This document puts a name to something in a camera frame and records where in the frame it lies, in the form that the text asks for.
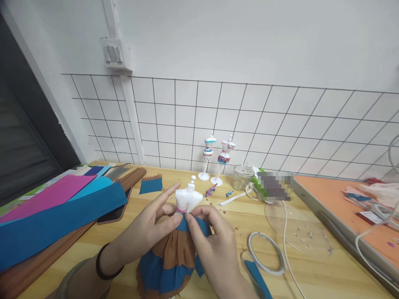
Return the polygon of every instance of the blue paper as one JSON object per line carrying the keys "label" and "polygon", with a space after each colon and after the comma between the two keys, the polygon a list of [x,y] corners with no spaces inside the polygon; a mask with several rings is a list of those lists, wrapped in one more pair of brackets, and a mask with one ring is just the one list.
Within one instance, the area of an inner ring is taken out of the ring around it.
{"label": "blue paper", "polygon": [[118,182],[79,200],[1,226],[0,272],[126,203],[125,192]]}
{"label": "blue paper", "polygon": [[[212,234],[209,224],[196,217],[201,231],[206,237]],[[187,221],[183,215],[183,220],[176,228],[179,231],[188,232]],[[152,250],[143,255],[139,263],[140,274],[146,292],[149,289],[158,290],[160,294],[168,293],[179,289],[186,275],[192,275],[193,268],[187,268],[184,265],[176,265],[172,269],[163,268],[163,259],[156,256]],[[198,255],[195,257],[195,271],[201,277],[204,269],[201,265]]]}
{"label": "blue paper", "polygon": [[84,175],[88,176],[88,175],[95,175],[97,174],[100,170],[102,170],[103,166],[93,166],[92,168],[90,168],[90,170],[88,172],[86,172]]}
{"label": "blue paper", "polygon": [[68,201],[73,201],[75,199],[79,199],[83,196],[89,195],[91,193],[97,192],[98,190],[101,190],[105,187],[108,187],[112,185],[112,181],[109,178],[106,178],[104,176],[99,176],[98,178],[94,179],[90,183],[88,183],[81,191],[76,193],[75,196],[73,196],[70,200]]}
{"label": "blue paper", "polygon": [[248,271],[251,273],[252,278],[256,281],[256,283],[261,288],[261,291],[263,293],[263,298],[264,299],[273,299],[255,262],[251,262],[248,260],[245,260],[244,262],[246,264]]}
{"label": "blue paper", "polygon": [[155,191],[162,191],[162,178],[149,181],[141,181],[139,194],[145,194]]}
{"label": "blue paper", "polygon": [[194,271],[184,265],[163,269],[163,259],[151,250],[141,257],[139,266],[145,290],[158,290],[161,294],[179,289],[183,285],[184,277]]}
{"label": "blue paper", "polygon": [[97,180],[99,177],[101,177],[104,173],[108,171],[108,169],[111,168],[111,165],[103,166],[103,168],[97,172],[97,177],[94,180]]}
{"label": "blue paper", "polygon": [[371,197],[363,196],[363,195],[355,194],[355,193],[346,193],[346,196],[349,197],[349,198],[353,198],[353,199],[355,199],[355,200],[358,200],[358,201],[368,201],[368,200],[371,200]]}

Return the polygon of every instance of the coiled white wire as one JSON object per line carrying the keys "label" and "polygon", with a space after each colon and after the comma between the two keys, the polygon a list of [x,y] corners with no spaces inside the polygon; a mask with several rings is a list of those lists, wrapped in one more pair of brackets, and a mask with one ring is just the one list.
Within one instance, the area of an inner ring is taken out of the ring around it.
{"label": "coiled white wire", "polygon": [[[268,240],[273,245],[274,249],[277,252],[278,258],[280,260],[280,268],[278,270],[269,269],[268,267],[263,265],[262,262],[256,257],[255,252],[252,249],[252,238],[256,235],[262,236],[263,238]],[[284,272],[286,271],[286,263],[284,261],[284,257],[283,257],[283,253],[281,252],[281,249],[276,244],[276,242],[274,242],[271,238],[269,238],[265,234],[262,234],[260,232],[253,232],[252,234],[250,234],[248,237],[248,250],[249,250],[249,254],[251,255],[251,257],[254,260],[254,262],[256,263],[256,265],[259,268],[261,268],[264,272],[275,275],[275,276],[279,276],[279,275],[283,275]]]}

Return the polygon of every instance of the pink fabric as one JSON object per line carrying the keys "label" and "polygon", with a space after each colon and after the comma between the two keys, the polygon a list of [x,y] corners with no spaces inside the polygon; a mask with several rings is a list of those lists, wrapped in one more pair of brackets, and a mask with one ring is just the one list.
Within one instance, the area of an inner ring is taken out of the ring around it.
{"label": "pink fabric", "polygon": [[0,218],[0,223],[5,223],[25,218],[38,212],[47,210],[67,202],[83,187],[95,179],[94,176],[75,176],[68,174],[56,183],[52,184],[30,200],[5,214]]}

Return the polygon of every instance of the bracelet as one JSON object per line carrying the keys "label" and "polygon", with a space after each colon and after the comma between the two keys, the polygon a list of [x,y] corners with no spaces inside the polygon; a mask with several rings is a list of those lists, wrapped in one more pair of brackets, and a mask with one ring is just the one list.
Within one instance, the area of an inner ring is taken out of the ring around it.
{"label": "bracelet", "polygon": [[99,278],[101,278],[102,280],[111,280],[111,279],[114,279],[115,277],[117,277],[117,276],[119,275],[119,273],[122,272],[123,268],[125,267],[125,266],[123,266],[121,269],[119,269],[118,272],[116,272],[116,273],[113,274],[113,275],[105,275],[105,274],[101,271],[101,268],[100,268],[101,253],[103,252],[103,250],[105,249],[105,247],[107,247],[108,245],[109,245],[109,243],[108,243],[108,244],[105,244],[105,245],[100,249],[100,252],[98,253],[97,259],[96,259],[96,271],[97,271],[97,275],[98,275]]}

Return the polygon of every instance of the miniature dress form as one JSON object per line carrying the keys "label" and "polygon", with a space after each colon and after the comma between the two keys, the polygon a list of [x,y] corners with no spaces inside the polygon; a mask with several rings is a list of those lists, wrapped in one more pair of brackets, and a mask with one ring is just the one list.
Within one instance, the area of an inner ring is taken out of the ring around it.
{"label": "miniature dress form", "polygon": [[186,189],[176,190],[176,212],[175,215],[182,213],[191,213],[203,198],[202,193],[195,191],[195,176],[191,176],[191,182]]}
{"label": "miniature dress form", "polygon": [[219,167],[219,172],[217,173],[217,177],[211,178],[211,183],[212,184],[217,184],[218,186],[221,186],[223,184],[223,181],[219,178],[220,176],[220,171],[222,169],[222,165],[226,165],[230,161],[230,152],[232,149],[236,146],[234,143],[232,143],[232,138],[233,135],[230,135],[230,138],[227,141],[222,141],[222,152],[219,154],[217,157],[217,162],[220,164]]}
{"label": "miniature dress form", "polygon": [[213,137],[213,132],[211,132],[211,135],[205,139],[205,150],[204,150],[204,159],[207,161],[204,166],[204,171],[198,174],[198,178],[207,181],[209,179],[209,174],[207,174],[207,167],[208,167],[208,162],[211,159],[213,155],[213,150],[212,147],[216,143],[216,138]]}
{"label": "miniature dress form", "polygon": [[[203,196],[195,190],[195,176],[185,189],[176,190],[175,215],[190,213]],[[203,234],[212,234],[210,226],[197,218]],[[140,258],[137,267],[137,289],[142,299],[170,299],[178,295],[188,284],[193,271],[201,277],[204,274],[201,262],[195,257],[195,246],[185,217],[169,235],[155,244]]]}

